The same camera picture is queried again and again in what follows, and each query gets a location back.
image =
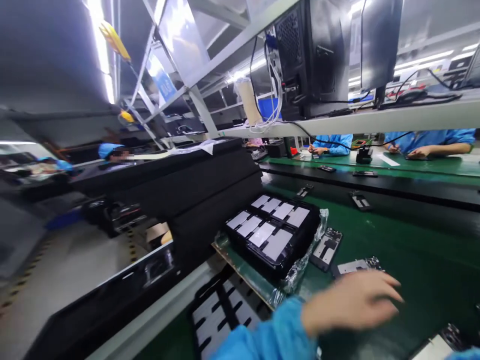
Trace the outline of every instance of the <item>yellow object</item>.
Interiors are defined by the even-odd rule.
[[[132,117],[132,115],[130,115],[130,114],[129,114],[128,112],[126,112],[125,110],[122,110],[122,111],[120,112],[120,116],[121,116],[122,118],[124,118],[128,123],[134,123],[134,122],[135,122],[135,120],[134,120],[134,118]]]
[[[132,58],[130,58],[130,55],[125,48],[124,43],[122,42],[122,40],[120,40],[120,37],[118,36],[113,26],[103,20],[99,27],[101,33],[110,44],[113,51],[119,54],[126,62],[130,63],[132,61]]]

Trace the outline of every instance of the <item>cable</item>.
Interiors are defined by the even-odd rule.
[[[339,145],[339,146],[342,146],[348,150],[356,150],[356,148],[352,148],[352,147],[348,147],[340,142],[335,142],[335,141],[323,141],[323,140],[317,140],[317,137],[316,136],[312,136],[307,130],[305,130],[305,128],[303,126],[301,126],[299,123],[295,122],[295,121],[284,121],[284,123],[289,123],[289,124],[294,124],[296,126],[298,126],[300,129],[303,130],[303,132],[305,134],[307,134],[311,139],[313,139],[314,141],[318,141],[319,143],[325,143],[325,144],[333,144],[333,145]],[[371,144],[371,145],[363,145],[363,146],[360,146],[360,148],[364,148],[366,146],[375,146],[375,147],[382,147],[384,145],[387,145],[387,144],[390,144],[391,142],[394,142],[395,140],[398,140],[400,138],[403,138],[405,135],[408,135],[408,134],[411,134],[413,131],[409,131],[409,132],[406,132],[392,140],[390,140],[389,142],[384,142],[383,144]]]

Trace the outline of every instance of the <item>worker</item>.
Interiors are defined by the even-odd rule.
[[[74,167],[68,161],[54,159],[53,157],[46,156],[38,159],[39,163],[48,164],[55,166],[55,170],[48,171],[45,170],[45,173],[55,173],[55,172],[71,172]]]
[[[296,297],[285,300],[272,319],[254,331],[238,326],[212,359],[316,359],[321,355],[318,335],[334,329],[375,328],[395,316],[398,310],[389,298],[403,302],[394,288],[398,286],[397,280],[377,270],[344,275],[306,303]],[[480,352],[475,351],[454,354],[448,360],[480,360]]]
[[[121,163],[130,155],[130,151],[121,144],[104,142],[98,147],[98,156],[110,163]]]
[[[404,132],[387,132],[385,148],[391,154],[402,153],[409,159],[469,153],[474,147],[475,129],[415,131],[398,140]]]
[[[343,135],[318,135],[313,144],[310,144],[308,151],[311,154],[329,154],[331,156],[345,156],[350,154],[350,146],[352,145],[353,134]]]

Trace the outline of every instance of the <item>yellow striped floor tape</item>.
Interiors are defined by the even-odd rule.
[[[15,301],[15,298],[19,292],[25,288],[29,278],[32,276],[34,269],[37,267],[37,264],[42,259],[42,256],[45,254],[47,249],[52,245],[51,240],[46,240],[40,247],[38,254],[31,261],[30,265],[26,268],[23,275],[19,278],[16,284],[10,289],[8,293],[8,299],[4,301],[0,306],[0,319],[7,313],[8,309],[12,306]]]

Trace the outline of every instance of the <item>human hand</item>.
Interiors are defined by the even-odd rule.
[[[332,329],[368,329],[398,313],[388,298],[404,300],[394,287],[400,283],[378,270],[346,274],[327,290],[314,295],[302,309],[301,321],[309,337]]]
[[[428,155],[430,155],[431,152],[432,152],[431,145],[421,146],[413,150],[411,153],[409,153],[407,157],[410,159],[426,158]]]
[[[390,154],[398,154],[400,152],[400,148],[398,145],[392,144],[388,147],[388,152]]]
[[[317,147],[315,150],[313,150],[313,153],[322,155],[324,152],[328,151],[326,147]]]

